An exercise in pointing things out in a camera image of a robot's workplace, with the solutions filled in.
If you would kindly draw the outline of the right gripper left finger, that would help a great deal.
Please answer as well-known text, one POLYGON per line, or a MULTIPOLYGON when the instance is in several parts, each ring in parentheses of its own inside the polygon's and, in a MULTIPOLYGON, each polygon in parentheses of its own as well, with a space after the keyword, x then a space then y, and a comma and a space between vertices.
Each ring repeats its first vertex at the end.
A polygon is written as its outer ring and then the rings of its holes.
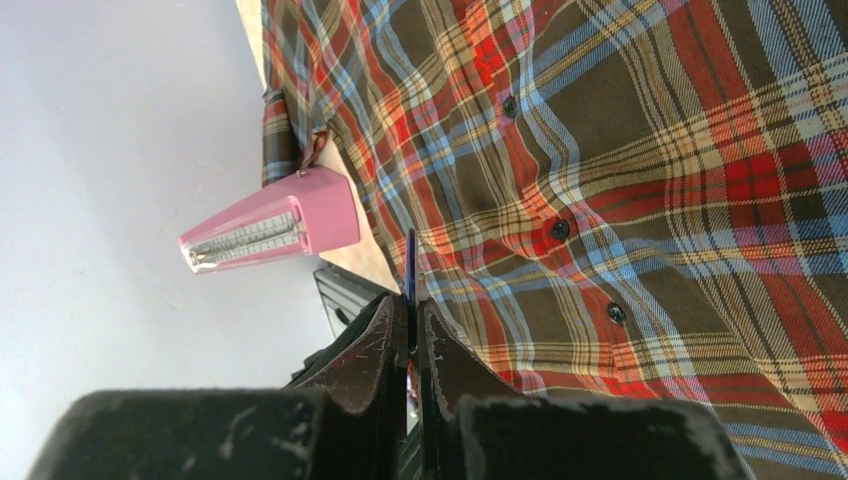
POLYGON ((101 390, 66 410, 32 479, 395 479, 404 297, 385 293, 288 385, 101 390))

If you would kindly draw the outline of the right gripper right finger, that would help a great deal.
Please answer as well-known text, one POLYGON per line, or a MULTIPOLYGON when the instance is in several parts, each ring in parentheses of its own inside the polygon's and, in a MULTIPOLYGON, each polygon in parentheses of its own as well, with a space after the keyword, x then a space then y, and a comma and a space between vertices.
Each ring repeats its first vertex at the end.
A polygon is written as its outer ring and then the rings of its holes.
POLYGON ((745 479, 724 428, 684 401, 518 392, 417 308, 424 479, 745 479))

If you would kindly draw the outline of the plaid flannel shirt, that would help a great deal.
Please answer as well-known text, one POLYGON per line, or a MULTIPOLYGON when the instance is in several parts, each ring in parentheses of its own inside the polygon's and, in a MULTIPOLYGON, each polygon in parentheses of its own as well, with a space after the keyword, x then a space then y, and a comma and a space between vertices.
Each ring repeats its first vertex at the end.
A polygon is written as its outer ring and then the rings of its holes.
POLYGON ((263 180, 332 141, 529 393, 682 399, 847 475, 843 1, 265 1, 263 180))

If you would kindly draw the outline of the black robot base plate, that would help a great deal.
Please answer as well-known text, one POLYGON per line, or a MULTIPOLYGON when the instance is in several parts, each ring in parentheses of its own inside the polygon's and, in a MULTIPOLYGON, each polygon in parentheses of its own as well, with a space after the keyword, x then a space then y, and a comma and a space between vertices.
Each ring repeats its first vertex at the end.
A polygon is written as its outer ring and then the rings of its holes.
POLYGON ((406 269, 399 293, 341 267, 323 267, 314 278, 335 339, 305 360, 290 387, 328 395, 319 434, 341 477, 423 478, 421 426, 411 415, 418 405, 416 269, 406 269))

